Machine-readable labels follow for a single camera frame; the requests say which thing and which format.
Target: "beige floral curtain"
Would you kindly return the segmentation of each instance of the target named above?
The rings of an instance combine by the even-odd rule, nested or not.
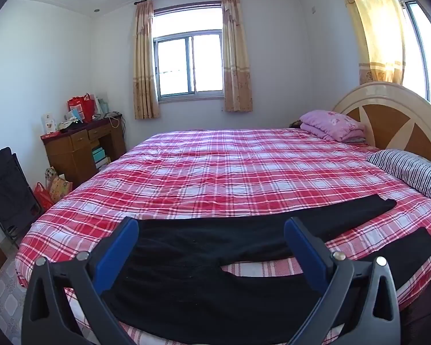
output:
[[[151,0],[137,4],[134,25],[134,115],[136,119],[159,117],[153,69],[153,5]]]
[[[402,84],[405,41],[398,0],[346,0],[346,3],[359,41],[360,83]]]
[[[225,110],[252,111],[251,69],[239,0],[222,0]]]

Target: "wall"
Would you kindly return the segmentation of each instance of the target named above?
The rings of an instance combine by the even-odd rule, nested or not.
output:
[[[90,92],[90,65],[91,18],[25,0],[0,11],[0,149],[17,154],[32,187],[49,165],[40,117],[60,121],[71,96]]]
[[[310,42],[313,105],[329,110],[359,85],[356,35],[344,0],[301,4]]]
[[[154,0],[155,9],[211,0]],[[132,89],[134,5],[94,21],[93,85],[124,114],[131,148],[161,132],[284,128],[309,110],[310,61],[300,0],[241,0],[251,63],[254,111],[223,111],[223,99],[164,103],[161,118],[135,120]]]

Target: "pink blanket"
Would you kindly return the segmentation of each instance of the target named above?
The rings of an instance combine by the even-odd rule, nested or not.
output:
[[[325,140],[340,143],[365,138],[365,126],[347,115],[314,110],[303,115],[301,129],[315,134]]]

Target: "striped pillow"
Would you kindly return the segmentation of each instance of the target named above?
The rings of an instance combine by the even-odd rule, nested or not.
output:
[[[387,149],[371,154],[366,161],[431,199],[431,162],[427,159],[410,152]]]

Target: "headboard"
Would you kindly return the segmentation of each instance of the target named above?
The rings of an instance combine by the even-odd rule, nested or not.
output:
[[[431,105],[409,89],[385,82],[364,84],[334,111],[364,123],[368,144],[406,150],[431,161]]]

